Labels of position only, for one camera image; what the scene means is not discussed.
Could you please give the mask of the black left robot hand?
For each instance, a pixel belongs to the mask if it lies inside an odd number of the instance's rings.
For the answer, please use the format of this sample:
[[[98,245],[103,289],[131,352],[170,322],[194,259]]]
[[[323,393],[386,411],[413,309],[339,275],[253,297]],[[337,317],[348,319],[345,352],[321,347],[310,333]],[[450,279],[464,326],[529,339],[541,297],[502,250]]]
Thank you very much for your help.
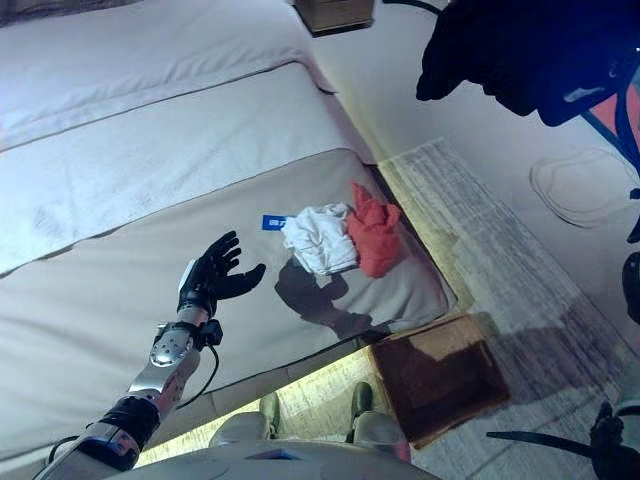
[[[213,317],[219,301],[242,296],[259,285],[265,264],[259,263],[244,273],[231,273],[240,263],[239,244],[237,233],[229,231],[195,260],[180,286],[177,312],[200,308]]]

